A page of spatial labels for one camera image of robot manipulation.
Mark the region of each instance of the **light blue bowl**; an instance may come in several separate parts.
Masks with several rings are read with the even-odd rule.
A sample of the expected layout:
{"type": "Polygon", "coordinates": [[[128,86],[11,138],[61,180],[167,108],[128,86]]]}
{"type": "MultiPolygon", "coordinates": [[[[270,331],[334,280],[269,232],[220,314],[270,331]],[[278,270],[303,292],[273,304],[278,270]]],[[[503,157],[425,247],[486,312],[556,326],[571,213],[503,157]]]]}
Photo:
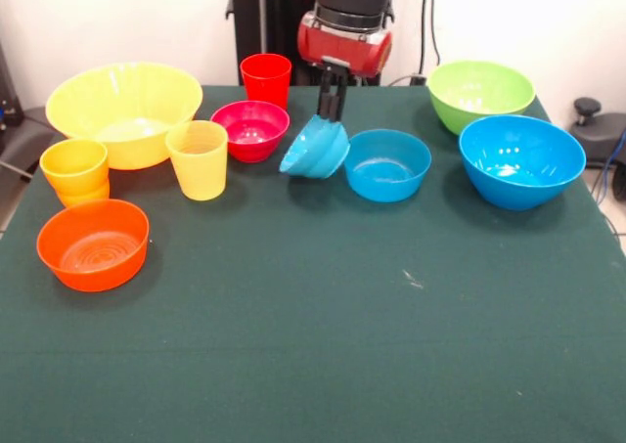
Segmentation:
{"type": "Polygon", "coordinates": [[[397,130],[368,130],[350,140],[345,174],[352,190],[365,199],[401,201],[418,190],[431,162],[419,138],[397,130]]]}
{"type": "Polygon", "coordinates": [[[461,134],[459,148],[478,192],[494,205],[517,211],[556,197],[587,162],[569,133],[521,115],[476,120],[461,134]]]}
{"type": "Polygon", "coordinates": [[[326,179],[339,169],[349,149],[340,122],[314,115],[293,140],[279,170],[290,176],[326,179]]]}

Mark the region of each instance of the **cup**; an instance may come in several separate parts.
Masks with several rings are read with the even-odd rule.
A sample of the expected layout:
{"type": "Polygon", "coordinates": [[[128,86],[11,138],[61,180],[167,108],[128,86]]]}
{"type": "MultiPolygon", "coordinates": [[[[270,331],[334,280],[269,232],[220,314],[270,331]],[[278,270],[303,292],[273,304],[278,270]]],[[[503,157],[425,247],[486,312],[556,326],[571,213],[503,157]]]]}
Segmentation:
{"type": "Polygon", "coordinates": [[[291,62],[277,54],[251,55],[240,65],[247,98],[266,101],[287,109],[290,93],[291,62]]]}
{"type": "Polygon", "coordinates": [[[100,142],[63,140],[43,153],[39,165],[66,207],[109,198],[109,152],[100,142]]]}
{"type": "Polygon", "coordinates": [[[220,124],[193,120],[175,126],[165,145],[181,191],[191,200],[211,200],[226,187],[228,134],[220,124]]]}

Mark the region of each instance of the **lime green bowl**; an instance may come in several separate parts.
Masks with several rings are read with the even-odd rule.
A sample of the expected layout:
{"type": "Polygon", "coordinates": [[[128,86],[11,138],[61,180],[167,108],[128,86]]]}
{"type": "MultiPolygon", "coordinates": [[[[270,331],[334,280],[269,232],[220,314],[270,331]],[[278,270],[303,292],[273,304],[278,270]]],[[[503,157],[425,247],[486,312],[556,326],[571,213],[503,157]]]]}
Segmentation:
{"type": "Polygon", "coordinates": [[[437,115],[456,135],[487,115],[523,113],[535,88],[520,72],[492,62],[460,61],[439,66],[428,79],[437,115]]]}

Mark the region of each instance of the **yellow bowl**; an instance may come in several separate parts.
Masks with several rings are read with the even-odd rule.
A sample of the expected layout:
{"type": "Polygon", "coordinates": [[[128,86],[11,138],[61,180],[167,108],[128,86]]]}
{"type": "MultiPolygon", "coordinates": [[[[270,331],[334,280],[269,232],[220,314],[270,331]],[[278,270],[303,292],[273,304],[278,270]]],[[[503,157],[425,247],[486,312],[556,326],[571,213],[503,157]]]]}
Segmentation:
{"type": "Polygon", "coordinates": [[[104,143],[111,168],[141,169],[169,158],[165,134],[190,121],[201,102],[200,84],[181,69],[115,64],[61,84],[46,103],[46,116],[67,137],[104,143]]]}

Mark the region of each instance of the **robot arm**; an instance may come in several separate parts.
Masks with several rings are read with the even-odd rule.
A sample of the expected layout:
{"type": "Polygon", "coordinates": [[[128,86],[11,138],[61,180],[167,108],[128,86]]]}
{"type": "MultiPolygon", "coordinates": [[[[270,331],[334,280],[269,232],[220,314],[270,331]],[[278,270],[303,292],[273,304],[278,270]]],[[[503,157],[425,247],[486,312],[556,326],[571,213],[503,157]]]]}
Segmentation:
{"type": "Polygon", "coordinates": [[[348,78],[374,77],[384,67],[391,50],[391,33],[384,29],[393,19],[391,0],[315,0],[298,31],[302,58],[321,67],[322,89],[318,114],[341,119],[348,78]],[[337,91],[331,92],[336,81],[337,91]]]}

